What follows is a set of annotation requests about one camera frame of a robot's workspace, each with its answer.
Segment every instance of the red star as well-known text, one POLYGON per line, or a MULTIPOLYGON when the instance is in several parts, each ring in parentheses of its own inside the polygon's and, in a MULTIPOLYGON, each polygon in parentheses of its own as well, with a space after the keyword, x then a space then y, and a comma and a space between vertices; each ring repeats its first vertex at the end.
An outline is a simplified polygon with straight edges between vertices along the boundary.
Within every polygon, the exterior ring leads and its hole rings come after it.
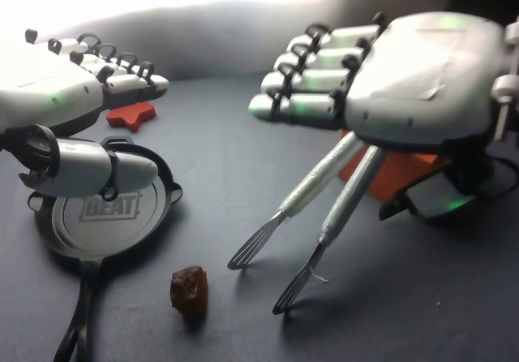
POLYGON ((124 106, 111 110, 106 120, 111 127, 126 127, 137 132, 140 125, 156 116, 155 108, 149 102, 137 102, 134 105, 124 106))

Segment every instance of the black frying pan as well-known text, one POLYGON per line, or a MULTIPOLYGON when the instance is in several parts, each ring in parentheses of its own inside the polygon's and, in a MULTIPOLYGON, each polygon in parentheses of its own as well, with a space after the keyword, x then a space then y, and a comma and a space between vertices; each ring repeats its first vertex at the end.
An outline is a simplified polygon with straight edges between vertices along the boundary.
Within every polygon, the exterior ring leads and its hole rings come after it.
POLYGON ((170 206, 182 197, 182 188, 173 181, 168 165, 154 152, 133 144, 129 137, 108 137, 101 145, 113 151, 135 153, 151 159, 157 164, 158 177, 150 187, 136 193, 121 194, 109 203, 100 196, 57 199, 37 192, 28 198, 29 208, 35 211, 36 226, 47 247, 79 261, 79 299, 54 362, 69 361, 76 343, 77 360, 92 361, 88 312, 101 266, 107 259, 149 237, 161 224, 170 206))

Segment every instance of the tabletop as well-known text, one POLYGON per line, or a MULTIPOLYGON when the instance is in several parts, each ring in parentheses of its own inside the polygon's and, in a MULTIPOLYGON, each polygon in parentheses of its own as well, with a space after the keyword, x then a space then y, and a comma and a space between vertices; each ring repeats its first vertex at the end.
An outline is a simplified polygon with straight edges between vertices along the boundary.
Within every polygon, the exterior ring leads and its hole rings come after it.
MULTIPOLYGON (((92 312, 94 360, 438 361, 517 360, 519 192, 479 205, 447 227, 402 213, 378 221, 365 196, 327 250, 294 310, 272 307, 307 260, 340 193, 335 179, 278 228, 250 266, 226 265, 338 134, 262 123, 247 113, 261 75, 171 83, 157 117, 133 135, 159 153, 184 197, 166 228, 131 258, 107 265, 92 312), (207 271, 209 306, 196 327, 171 308, 171 274, 207 271)), ((128 134, 101 117, 78 137, 128 134)), ((518 160, 512 143, 493 153, 518 160)), ((51 256, 0 153, 1 360, 52 360, 74 312, 77 273, 51 256)))

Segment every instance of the brown food item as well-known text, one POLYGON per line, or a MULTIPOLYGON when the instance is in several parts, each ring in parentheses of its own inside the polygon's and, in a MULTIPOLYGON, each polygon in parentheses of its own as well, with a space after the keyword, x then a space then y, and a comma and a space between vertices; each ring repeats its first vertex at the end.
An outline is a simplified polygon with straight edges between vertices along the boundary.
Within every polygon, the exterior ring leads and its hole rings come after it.
POLYGON ((208 311, 208 278, 200 266, 173 273, 171 304, 185 317, 204 317, 208 311))

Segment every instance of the gray wall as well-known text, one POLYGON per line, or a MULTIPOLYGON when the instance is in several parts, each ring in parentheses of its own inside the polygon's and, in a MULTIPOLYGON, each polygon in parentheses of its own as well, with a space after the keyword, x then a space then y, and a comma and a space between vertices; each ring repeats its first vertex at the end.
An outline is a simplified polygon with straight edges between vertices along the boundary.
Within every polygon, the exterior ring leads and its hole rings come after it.
POLYGON ((95 32, 132 51, 170 80, 226 76, 272 68, 290 39, 311 22, 368 24, 377 11, 390 19, 443 10, 448 0, 319 0, 301 5, 221 2, 156 9, 78 25, 55 37, 95 32))

